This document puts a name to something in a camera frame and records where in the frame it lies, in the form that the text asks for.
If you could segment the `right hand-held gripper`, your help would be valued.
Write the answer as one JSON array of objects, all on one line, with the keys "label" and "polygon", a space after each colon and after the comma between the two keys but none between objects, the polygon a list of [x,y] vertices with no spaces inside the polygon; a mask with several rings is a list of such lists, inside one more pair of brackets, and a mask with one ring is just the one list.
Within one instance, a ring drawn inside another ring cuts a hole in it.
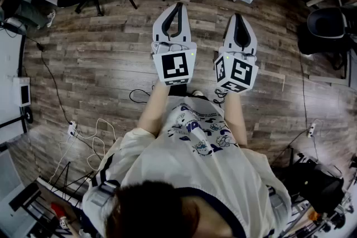
[{"label": "right hand-held gripper", "polygon": [[[235,42],[237,19],[237,47]],[[240,14],[233,14],[227,24],[223,47],[219,48],[219,56],[215,60],[216,82],[218,87],[234,93],[242,93],[253,88],[258,66],[255,64],[257,38],[250,23]]]}]

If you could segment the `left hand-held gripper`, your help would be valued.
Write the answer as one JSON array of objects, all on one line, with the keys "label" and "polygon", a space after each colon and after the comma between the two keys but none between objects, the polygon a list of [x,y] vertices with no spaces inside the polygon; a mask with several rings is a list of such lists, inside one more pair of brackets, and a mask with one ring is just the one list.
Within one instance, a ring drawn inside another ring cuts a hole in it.
[{"label": "left hand-held gripper", "polygon": [[[169,33],[177,15],[177,29]],[[164,42],[172,39],[178,42]],[[197,45],[191,42],[186,6],[177,2],[164,10],[153,24],[152,58],[159,80],[166,86],[188,84],[195,67]]]}]

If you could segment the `person's left forearm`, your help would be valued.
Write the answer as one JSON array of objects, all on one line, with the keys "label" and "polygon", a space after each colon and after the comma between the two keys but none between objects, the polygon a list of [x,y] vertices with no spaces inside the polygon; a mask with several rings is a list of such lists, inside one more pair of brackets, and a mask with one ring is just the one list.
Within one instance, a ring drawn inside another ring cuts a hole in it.
[{"label": "person's left forearm", "polygon": [[138,121],[138,128],[142,128],[155,137],[158,136],[161,130],[162,117],[165,113],[169,92],[170,87],[157,80]]}]

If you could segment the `person's black shorts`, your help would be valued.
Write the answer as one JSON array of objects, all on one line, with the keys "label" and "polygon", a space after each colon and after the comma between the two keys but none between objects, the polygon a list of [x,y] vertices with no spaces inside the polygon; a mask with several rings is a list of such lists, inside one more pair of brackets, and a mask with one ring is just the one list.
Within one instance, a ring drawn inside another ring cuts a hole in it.
[{"label": "person's black shorts", "polygon": [[169,96],[186,96],[187,95],[187,85],[180,84],[180,85],[171,85]]}]

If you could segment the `person's white printed shirt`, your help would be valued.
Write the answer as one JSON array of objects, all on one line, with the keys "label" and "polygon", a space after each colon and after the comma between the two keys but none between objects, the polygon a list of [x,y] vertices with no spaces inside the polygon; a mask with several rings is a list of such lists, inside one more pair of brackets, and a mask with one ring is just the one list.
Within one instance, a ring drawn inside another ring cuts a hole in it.
[{"label": "person's white printed shirt", "polygon": [[171,96],[158,136],[136,128],[110,148],[83,197],[83,211],[104,233],[115,186],[171,183],[208,201],[242,238],[277,238],[291,218],[291,199],[264,154],[242,149],[211,102]]}]

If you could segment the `white box with dark screen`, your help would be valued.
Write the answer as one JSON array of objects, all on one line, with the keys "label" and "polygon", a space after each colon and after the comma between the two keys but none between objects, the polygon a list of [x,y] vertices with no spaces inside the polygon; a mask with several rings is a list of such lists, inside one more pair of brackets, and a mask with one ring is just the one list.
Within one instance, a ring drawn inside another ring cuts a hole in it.
[{"label": "white box with dark screen", "polygon": [[29,77],[13,78],[13,99],[14,103],[21,108],[31,104]]}]

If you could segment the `black equipment case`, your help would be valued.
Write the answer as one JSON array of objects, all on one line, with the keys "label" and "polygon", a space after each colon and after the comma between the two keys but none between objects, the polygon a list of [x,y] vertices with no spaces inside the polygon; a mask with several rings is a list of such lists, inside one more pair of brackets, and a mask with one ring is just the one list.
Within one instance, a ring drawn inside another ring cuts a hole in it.
[{"label": "black equipment case", "polygon": [[284,185],[288,190],[293,205],[306,200],[317,213],[330,213],[342,202],[344,180],[323,170],[322,164],[312,160],[303,162],[304,155],[293,161],[290,155],[288,173]]}]

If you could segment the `black tripod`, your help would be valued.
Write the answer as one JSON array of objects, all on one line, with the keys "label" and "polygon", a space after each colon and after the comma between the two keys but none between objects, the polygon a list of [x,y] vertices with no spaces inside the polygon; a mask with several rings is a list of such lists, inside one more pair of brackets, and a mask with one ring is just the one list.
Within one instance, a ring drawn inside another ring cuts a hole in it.
[{"label": "black tripod", "polygon": [[54,194],[65,195],[80,195],[94,175],[94,171],[82,174],[76,178],[70,178],[71,163],[68,162],[60,174],[55,178],[54,182],[50,182],[50,191]]}]

